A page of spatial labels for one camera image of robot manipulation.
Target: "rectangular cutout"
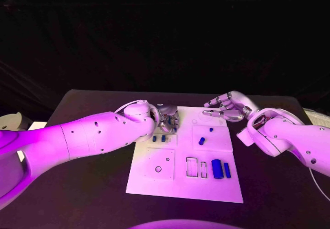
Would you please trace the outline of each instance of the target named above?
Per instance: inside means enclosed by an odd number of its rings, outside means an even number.
[[[200,162],[200,176],[205,179],[208,178],[206,162]]]
[[[198,177],[198,158],[188,157],[188,177]]]

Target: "white board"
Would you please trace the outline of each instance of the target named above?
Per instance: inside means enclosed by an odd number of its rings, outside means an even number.
[[[222,118],[205,116],[205,109],[179,106],[177,133],[169,135],[157,128],[156,142],[151,137],[136,144],[127,193],[242,203],[226,122]],[[199,144],[200,137],[206,139],[203,145]],[[211,162],[215,159],[222,161],[224,174],[224,163],[229,164],[231,178],[213,178]],[[198,177],[188,176],[188,169],[192,174],[198,169]]]

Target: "black backdrop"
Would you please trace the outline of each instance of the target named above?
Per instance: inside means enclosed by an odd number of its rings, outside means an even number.
[[[329,111],[319,3],[6,1],[0,115],[48,120],[69,89],[290,95]]]

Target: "dark table surface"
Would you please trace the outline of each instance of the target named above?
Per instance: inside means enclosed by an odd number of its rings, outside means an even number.
[[[147,99],[151,104],[203,106],[216,94],[137,93],[71,90],[48,126],[123,104]],[[288,110],[310,124],[293,97],[249,96],[261,108]],[[309,168],[290,152],[268,156],[247,147],[236,132],[247,121],[228,123],[244,204],[126,194],[134,144],[79,158],[46,171],[13,203],[0,211],[0,228],[128,228],[163,219],[198,219],[251,228],[330,228],[330,202]],[[330,178],[314,172],[330,195]]]

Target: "circular hole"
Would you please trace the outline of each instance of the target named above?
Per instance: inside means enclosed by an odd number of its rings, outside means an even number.
[[[157,166],[157,167],[156,167],[156,172],[159,173],[160,171],[162,171],[162,167]]]

